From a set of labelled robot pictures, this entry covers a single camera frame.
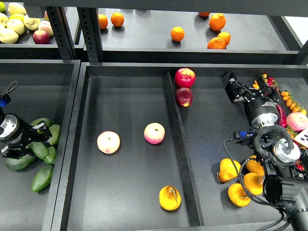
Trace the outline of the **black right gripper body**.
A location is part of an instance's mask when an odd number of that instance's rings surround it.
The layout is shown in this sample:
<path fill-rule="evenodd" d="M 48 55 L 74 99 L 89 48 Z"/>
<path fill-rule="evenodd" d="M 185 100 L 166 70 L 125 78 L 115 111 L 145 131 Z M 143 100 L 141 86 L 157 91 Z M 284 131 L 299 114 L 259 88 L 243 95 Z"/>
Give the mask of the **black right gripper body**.
<path fill-rule="evenodd" d="M 263 128 L 275 125 L 279 113 L 276 103 L 268 97 L 260 97 L 244 102 L 244 113 L 249 125 L 253 128 Z"/>

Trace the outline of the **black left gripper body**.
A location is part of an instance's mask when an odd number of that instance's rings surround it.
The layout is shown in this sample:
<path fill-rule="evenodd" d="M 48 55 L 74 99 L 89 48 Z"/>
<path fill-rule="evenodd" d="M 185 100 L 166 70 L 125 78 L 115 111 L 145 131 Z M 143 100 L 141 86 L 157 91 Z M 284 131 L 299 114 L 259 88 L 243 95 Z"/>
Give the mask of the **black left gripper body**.
<path fill-rule="evenodd" d="M 32 127 L 14 114 L 0 116 L 0 142 L 2 151 L 26 150 L 31 143 Z"/>

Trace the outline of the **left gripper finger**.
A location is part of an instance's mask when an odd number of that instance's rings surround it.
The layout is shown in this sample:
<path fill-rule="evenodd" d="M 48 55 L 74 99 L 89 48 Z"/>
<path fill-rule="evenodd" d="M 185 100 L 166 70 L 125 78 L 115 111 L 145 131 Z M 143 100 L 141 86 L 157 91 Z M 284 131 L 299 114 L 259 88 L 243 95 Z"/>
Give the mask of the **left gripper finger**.
<path fill-rule="evenodd" d="M 45 121 L 39 121 L 35 126 L 31 127 L 30 140 L 33 142 L 41 142 L 47 147 L 51 147 L 49 139 L 52 137 L 52 133 L 45 123 Z"/>
<path fill-rule="evenodd" d="M 23 144 L 7 144 L 0 151 L 2 157 L 21 159 L 23 156 L 30 155 L 30 150 Z"/>

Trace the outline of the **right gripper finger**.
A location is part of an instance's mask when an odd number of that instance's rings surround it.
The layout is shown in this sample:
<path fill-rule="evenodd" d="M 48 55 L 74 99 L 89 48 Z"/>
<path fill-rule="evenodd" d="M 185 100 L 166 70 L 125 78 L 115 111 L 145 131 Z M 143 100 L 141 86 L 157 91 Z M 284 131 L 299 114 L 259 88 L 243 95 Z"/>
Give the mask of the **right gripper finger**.
<path fill-rule="evenodd" d="M 277 90 L 276 87 L 269 86 L 263 80 L 261 75 L 259 75 L 257 77 L 256 81 L 259 84 L 258 91 L 259 91 L 261 96 L 267 96 L 267 97 L 269 97 L 270 99 L 272 99 L 276 103 L 279 103 L 281 101 L 279 90 Z"/>
<path fill-rule="evenodd" d="M 251 102 L 255 99 L 255 93 L 252 89 L 241 84 L 234 72 L 228 72 L 220 79 L 231 103 Z"/>

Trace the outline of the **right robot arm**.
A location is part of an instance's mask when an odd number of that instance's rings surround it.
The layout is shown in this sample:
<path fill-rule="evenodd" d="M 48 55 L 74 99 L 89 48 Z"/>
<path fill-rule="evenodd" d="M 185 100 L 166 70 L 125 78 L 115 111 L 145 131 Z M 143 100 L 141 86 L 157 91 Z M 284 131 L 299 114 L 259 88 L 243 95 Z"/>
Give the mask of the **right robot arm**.
<path fill-rule="evenodd" d="M 231 103 L 242 103 L 249 131 L 237 131 L 232 141 L 248 146 L 265 171 L 260 199 L 244 186 L 248 197 L 279 211 L 280 221 L 295 231 L 308 229 L 308 152 L 299 149 L 286 129 L 278 124 L 276 108 L 280 102 L 278 90 L 268 85 L 262 76 L 257 78 L 258 89 L 241 84 L 234 72 L 221 77 Z"/>

